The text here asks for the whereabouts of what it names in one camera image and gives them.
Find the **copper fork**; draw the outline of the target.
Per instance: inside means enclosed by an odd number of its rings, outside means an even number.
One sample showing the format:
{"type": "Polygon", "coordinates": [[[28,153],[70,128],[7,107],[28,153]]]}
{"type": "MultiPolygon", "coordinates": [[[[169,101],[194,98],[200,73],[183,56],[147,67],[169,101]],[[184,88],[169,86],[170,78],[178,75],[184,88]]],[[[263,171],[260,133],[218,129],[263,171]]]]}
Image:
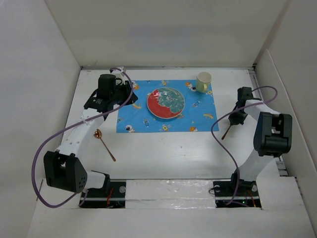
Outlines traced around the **copper fork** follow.
{"type": "Polygon", "coordinates": [[[226,137],[226,135],[227,135],[227,133],[229,132],[229,130],[230,130],[231,127],[232,127],[232,125],[230,125],[230,126],[228,127],[228,129],[226,130],[226,132],[223,134],[221,140],[224,140],[224,139],[225,139],[225,137],[226,137]]]}

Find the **red and teal plate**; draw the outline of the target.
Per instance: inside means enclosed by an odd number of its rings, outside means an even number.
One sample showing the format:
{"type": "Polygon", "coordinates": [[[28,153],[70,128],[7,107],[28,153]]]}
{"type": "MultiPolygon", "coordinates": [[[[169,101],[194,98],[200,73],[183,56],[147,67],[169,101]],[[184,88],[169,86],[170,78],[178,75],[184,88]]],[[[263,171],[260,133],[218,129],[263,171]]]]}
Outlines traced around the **red and teal plate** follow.
{"type": "Polygon", "coordinates": [[[183,112],[185,99],[178,90],[170,87],[161,87],[148,95],[147,107],[157,118],[173,119],[183,112]]]}

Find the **blue space print cloth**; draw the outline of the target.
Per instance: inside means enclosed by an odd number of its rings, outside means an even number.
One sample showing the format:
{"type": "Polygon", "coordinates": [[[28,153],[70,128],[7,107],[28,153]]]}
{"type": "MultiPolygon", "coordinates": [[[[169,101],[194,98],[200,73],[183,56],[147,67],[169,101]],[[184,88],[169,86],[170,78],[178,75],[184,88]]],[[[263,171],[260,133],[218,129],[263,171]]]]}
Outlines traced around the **blue space print cloth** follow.
{"type": "Polygon", "coordinates": [[[137,102],[118,111],[118,133],[202,132],[218,131],[212,87],[206,93],[196,90],[195,80],[136,80],[133,81],[137,102]],[[181,92],[185,108],[173,119],[160,119],[147,107],[147,97],[157,88],[170,87],[181,92]]]}

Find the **pale yellow mug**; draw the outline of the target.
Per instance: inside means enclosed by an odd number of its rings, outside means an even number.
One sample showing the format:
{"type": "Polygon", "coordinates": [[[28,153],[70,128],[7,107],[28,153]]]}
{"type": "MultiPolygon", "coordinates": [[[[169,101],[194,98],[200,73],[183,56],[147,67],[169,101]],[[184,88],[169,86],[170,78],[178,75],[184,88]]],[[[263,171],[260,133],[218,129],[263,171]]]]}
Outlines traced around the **pale yellow mug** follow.
{"type": "Polygon", "coordinates": [[[212,77],[208,72],[200,72],[197,74],[196,89],[198,92],[206,93],[211,84],[212,77]]]}

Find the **copper spoon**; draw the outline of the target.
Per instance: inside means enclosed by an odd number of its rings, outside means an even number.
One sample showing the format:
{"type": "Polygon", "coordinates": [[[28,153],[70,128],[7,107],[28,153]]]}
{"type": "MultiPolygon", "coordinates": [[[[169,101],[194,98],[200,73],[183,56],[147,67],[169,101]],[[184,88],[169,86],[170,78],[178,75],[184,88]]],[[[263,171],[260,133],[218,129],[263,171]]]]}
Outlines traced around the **copper spoon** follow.
{"type": "Polygon", "coordinates": [[[101,132],[99,129],[97,129],[97,130],[94,132],[94,137],[97,138],[97,139],[99,139],[99,140],[102,142],[102,144],[103,144],[104,147],[106,148],[106,150],[107,150],[108,154],[110,155],[110,157],[112,158],[112,160],[113,160],[114,162],[116,162],[116,158],[114,157],[114,155],[111,153],[111,151],[108,149],[108,147],[106,146],[105,142],[103,141],[103,139],[102,139],[102,132],[101,132]]]}

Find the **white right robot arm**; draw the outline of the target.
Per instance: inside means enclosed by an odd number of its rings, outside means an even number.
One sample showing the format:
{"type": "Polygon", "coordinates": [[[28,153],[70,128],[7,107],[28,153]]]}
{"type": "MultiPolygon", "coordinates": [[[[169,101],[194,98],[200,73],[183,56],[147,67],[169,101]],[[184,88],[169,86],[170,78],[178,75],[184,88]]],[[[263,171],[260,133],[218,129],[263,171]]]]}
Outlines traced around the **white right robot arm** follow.
{"type": "Polygon", "coordinates": [[[247,116],[257,122],[254,148],[244,164],[231,175],[229,189],[234,195],[251,188],[261,171],[274,158],[287,154],[292,144],[292,116],[271,109],[253,96],[250,87],[242,87],[237,90],[237,103],[228,117],[230,125],[242,125],[247,116]]]}

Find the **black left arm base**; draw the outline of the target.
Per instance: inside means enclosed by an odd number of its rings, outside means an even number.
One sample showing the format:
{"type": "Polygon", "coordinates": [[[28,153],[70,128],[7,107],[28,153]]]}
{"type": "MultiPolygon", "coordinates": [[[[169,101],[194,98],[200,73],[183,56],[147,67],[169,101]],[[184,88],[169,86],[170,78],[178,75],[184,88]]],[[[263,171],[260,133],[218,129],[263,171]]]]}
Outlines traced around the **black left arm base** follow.
{"type": "Polygon", "coordinates": [[[125,208],[126,180],[110,179],[108,174],[102,188],[88,188],[81,193],[80,208],[125,208]]]}

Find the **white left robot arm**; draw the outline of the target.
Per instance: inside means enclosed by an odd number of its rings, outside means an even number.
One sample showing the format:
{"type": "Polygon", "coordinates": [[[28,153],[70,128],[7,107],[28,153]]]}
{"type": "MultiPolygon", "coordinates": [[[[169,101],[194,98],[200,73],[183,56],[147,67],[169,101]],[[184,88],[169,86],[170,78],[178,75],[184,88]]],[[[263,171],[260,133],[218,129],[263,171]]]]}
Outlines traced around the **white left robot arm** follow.
{"type": "Polygon", "coordinates": [[[98,196],[112,179],[227,179],[237,160],[220,144],[230,105],[194,80],[141,80],[102,74],[79,121],[44,155],[47,184],[98,196]]]}

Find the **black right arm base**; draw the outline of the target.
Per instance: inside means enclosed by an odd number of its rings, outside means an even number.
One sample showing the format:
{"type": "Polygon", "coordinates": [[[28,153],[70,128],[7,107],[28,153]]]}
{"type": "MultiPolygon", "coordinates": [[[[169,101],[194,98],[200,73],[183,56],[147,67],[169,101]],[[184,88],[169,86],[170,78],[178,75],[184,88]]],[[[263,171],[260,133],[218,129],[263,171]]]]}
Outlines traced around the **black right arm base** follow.
{"type": "Polygon", "coordinates": [[[214,195],[216,208],[261,208],[258,186],[255,181],[230,179],[214,180],[209,194],[214,195]]]}

